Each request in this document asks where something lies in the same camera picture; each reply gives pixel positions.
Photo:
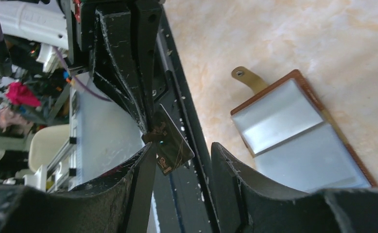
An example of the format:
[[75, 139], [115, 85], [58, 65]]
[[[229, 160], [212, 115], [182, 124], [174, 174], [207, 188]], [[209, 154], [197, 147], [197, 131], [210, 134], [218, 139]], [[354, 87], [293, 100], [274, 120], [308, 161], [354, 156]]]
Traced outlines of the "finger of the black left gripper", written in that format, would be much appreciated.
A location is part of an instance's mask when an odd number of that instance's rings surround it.
[[162, 9], [156, 0], [137, 0], [137, 51], [148, 117], [154, 112], [153, 85], [155, 45]]
[[151, 126], [143, 94], [137, 51], [135, 3], [105, 3], [96, 7], [96, 40], [93, 74], [98, 85], [125, 109], [143, 133]]

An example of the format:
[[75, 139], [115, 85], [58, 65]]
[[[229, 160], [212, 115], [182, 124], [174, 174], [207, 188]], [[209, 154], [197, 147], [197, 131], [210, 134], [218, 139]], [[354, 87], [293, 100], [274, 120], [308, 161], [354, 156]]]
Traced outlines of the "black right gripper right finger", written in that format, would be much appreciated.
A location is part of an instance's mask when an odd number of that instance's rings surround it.
[[253, 170], [217, 142], [211, 163], [223, 233], [378, 233], [378, 188], [308, 194]]

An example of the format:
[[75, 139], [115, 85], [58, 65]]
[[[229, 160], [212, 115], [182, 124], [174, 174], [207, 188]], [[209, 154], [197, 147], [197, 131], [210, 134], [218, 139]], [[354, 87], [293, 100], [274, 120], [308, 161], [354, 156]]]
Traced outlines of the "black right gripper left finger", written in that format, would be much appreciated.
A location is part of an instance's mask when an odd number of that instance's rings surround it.
[[0, 185], [0, 233], [144, 233], [156, 167], [156, 146], [71, 191], [46, 193]]

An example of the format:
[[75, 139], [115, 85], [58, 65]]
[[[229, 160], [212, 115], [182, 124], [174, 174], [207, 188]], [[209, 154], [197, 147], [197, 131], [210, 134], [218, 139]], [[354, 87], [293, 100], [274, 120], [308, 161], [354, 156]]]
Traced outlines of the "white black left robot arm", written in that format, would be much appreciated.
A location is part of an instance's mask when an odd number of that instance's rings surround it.
[[152, 96], [155, 41], [162, 16], [156, 0], [61, 0], [61, 12], [36, 0], [0, 0], [0, 28], [6, 35], [48, 47], [38, 59], [55, 64], [52, 47], [68, 52], [69, 74], [88, 70], [100, 99], [127, 111], [141, 131], [154, 125]]

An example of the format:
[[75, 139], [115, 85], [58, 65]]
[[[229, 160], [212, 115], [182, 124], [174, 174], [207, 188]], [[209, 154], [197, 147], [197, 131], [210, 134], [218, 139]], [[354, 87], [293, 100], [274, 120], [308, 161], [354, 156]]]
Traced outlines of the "black VIP credit card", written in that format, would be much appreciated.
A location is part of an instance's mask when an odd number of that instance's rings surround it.
[[165, 176], [195, 156], [162, 104], [154, 112], [152, 129], [142, 136], [142, 140], [156, 145], [157, 165]]

